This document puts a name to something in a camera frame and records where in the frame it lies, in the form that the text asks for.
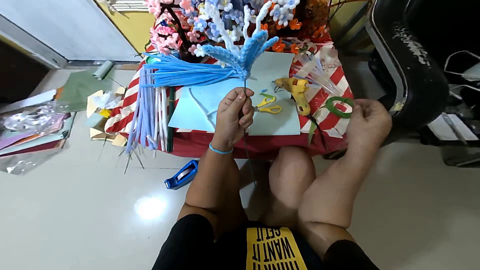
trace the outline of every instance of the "left hand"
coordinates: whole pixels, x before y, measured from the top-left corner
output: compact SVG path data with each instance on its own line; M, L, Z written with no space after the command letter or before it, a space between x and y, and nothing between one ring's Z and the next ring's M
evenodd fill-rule
M253 123L251 89L236 87L231 90L218 105L216 113L215 134L212 140L212 147L219 151L230 151L233 146L241 140L244 130Z

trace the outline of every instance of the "red tablecloth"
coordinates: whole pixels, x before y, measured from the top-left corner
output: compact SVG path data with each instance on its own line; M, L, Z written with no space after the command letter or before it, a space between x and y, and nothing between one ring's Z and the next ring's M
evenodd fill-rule
M315 43L330 42L330 36L327 34L321 39L313 40ZM147 51L153 51L154 48L150 46ZM336 67L334 70L330 70L330 78L338 86L342 85L342 91L344 91L343 97L353 98L350 87L345 79L342 67ZM111 118L108 120L105 131L106 132L115 132L121 133L125 136L128 136L130 131L131 121L133 118L133 112L136 106L136 97L138 92L138 72L132 79L129 89L125 93L124 99L112 110ZM309 101L312 108L312 114L317 111L328 98L323 90L318 91L311 95L311 100ZM179 101L180 94L176 94L175 104ZM346 108L337 104L338 108L345 110ZM312 138L311 144L308 145L308 130L312 124L304 116L299 116L300 126L302 133L300 135L283 135L283 136L248 136L246 135L246 148L251 159L272 159L274 158L278 150L283 146L301 146L308 148L310 154L320 155L330 152L334 152L340 149L343 149L347 146L346 142L346 126L348 124L347 119L340 119L332 113L326 111L326 113L320 113L320 116L317 116L317 122L319 123L320 128L323 130L323 139L326 145L322 143L322 137L318 130L315 131L315 134ZM335 136L330 136L329 133L325 130L338 131L337 133L343 138L338 138ZM197 158L202 156L208 148L208 144L211 142L213 133L208 133L205 131L197 130L177 130L174 134L173 139L173 153L176 156L180 157L191 157ZM235 158L244 159L247 158L245 151L244 141L240 141L235 145L233 156Z

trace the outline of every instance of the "right hand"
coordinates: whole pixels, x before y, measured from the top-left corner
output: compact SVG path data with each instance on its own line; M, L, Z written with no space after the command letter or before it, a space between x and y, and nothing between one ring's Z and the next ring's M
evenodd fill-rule
M354 100L352 117L347 127L348 148L359 151L378 149L392 128L392 117L376 100Z

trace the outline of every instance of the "yellow scissors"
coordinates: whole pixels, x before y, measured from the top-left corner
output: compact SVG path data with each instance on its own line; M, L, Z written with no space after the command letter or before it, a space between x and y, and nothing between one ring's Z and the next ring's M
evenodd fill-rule
M257 106L253 108L254 111L276 114L282 110L282 106L272 106L272 107L262 108L263 106L274 102L276 100L276 97L269 94L264 94L264 93L260 93L260 95L265 96L265 98L262 100L262 102L260 102Z

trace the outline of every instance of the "blue bracelet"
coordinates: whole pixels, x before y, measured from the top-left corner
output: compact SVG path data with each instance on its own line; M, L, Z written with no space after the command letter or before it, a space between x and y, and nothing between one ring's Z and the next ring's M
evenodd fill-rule
M230 151L228 151L228 152L218 151L217 149L214 149L214 148L212 147L212 143L210 143L210 144L208 145L208 147L210 147L210 149L211 149L212 151L214 151L215 153L222 154L222 155L230 154L231 152L233 152L233 149L230 150Z

